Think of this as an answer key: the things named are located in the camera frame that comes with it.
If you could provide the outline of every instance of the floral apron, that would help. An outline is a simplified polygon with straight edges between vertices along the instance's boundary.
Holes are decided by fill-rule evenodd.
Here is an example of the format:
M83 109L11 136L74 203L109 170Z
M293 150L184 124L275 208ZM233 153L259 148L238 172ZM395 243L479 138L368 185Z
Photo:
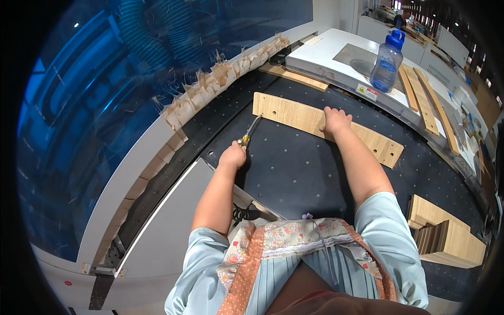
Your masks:
M261 260L306 255L317 250L339 245L350 250L355 261L375 281L380 299L396 301L392 279L369 247L350 225L342 219L322 218L311 220L274 221L256 227L243 220L217 268L217 275L227 291L217 314L243 314L245 312Z

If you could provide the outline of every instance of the warning label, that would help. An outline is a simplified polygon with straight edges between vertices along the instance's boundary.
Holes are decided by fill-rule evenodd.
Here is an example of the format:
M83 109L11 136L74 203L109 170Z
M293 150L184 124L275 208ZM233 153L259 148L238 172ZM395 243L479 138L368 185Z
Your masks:
M127 271L128 271L127 269L121 269L121 271L119 271L119 274L117 275L117 277L120 279L124 278Z
M89 275L91 270L91 264L82 263L81 274Z
M369 97L373 101L376 101L376 99L378 98L378 93L370 88L367 88L365 96Z
M355 91L359 94L364 95L365 97L367 97L369 99L372 99L373 101L376 101L376 99L378 98L377 91L370 89L360 83L357 84L357 88L355 89Z

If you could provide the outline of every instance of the blue bottle cap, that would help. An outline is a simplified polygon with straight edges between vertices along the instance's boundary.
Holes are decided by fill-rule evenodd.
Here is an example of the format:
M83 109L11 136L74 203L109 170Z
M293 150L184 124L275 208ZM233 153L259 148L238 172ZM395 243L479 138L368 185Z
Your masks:
M403 43L404 43L404 37L406 34L404 32L394 30L392 31L392 35L387 35L385 37L385 43L388 45L392 46L393 48L397 50L401 50L403 48Z

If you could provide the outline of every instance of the yellow tool handle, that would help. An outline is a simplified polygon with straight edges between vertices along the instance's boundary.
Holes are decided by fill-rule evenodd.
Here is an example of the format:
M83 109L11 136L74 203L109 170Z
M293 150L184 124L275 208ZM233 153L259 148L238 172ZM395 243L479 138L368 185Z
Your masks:
M238 144L241 146L241 147L244 147L248 144L248 142L250 141L250 137L245 135L243 136L241 139L238 139L237 142Z

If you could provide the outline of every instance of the woman's left hand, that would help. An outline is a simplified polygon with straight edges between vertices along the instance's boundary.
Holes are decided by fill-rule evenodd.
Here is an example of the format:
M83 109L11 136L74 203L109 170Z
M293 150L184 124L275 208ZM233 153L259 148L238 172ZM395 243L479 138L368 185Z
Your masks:
M219 159L219 166L231 167L239 170L245 164L247 147L240 147L237 141L233 141Z

